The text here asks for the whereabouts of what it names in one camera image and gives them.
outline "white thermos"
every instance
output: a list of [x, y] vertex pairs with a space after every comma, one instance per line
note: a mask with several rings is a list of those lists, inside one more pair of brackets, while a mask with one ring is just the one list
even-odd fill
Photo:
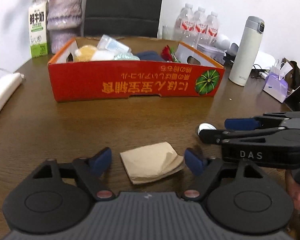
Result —
[[229, 79], [244, 86], [248, 80], [262, 40], [265, 23], [262, 19], [249, 16], [243, 31], [237, 56], [235, 57]]

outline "tissue box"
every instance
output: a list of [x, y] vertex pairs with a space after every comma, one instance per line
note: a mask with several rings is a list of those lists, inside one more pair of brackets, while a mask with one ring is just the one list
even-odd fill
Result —
[[288, 84], [284, 79], [279, 80], [279, 75], [270, 73], [266, 78], [263, 91], [283, 103], [287, 97]]
[[132, 95], [161, 97], [214, 96], [224, 67], [196, 49], [176, 41], [127, 37], [118, 39], [136, 54], [156, 51], [169, 45], [178, 48], [182, 63], [157, 61], [73, 62], [76, 49], [97, 46], [97, 38], [70, 40], [48, 63], [50, 82], [57, 102], [101, 98], [128, 98]]

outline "green pumpkin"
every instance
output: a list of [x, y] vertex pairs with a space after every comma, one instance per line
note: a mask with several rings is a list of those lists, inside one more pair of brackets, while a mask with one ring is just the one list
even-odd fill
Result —
[[195, 82], [195, 91], [199, 95], [212, 92], [218, 84], [220, 74], [216, 70], [207, 70], [197, 78]]

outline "black chair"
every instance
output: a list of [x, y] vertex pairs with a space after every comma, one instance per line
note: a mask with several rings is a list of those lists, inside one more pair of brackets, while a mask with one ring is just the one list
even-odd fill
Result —
[[157, 37], [162, 0], [87, 0], [85, 36]]

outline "purple vase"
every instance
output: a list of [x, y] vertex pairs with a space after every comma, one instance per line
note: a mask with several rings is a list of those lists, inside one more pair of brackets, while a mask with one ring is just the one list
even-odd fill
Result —
[[56, 54], [71, 38], [80, 35], [82, 0], [50, 0], [47, 29], [51, 52]]

